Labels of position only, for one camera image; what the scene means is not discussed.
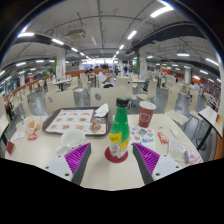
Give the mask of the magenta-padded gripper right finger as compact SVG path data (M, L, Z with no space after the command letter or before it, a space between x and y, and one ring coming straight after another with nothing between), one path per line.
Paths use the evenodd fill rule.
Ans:
M133 154L145 185L182 169L168 154L159 155L137 143L133 144Z

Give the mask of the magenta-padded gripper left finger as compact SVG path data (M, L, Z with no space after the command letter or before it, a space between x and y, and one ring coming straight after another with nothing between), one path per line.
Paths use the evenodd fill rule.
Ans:
M76 185L80 185L90 154L91 144L87 143L66 155L56 155L43 169Z

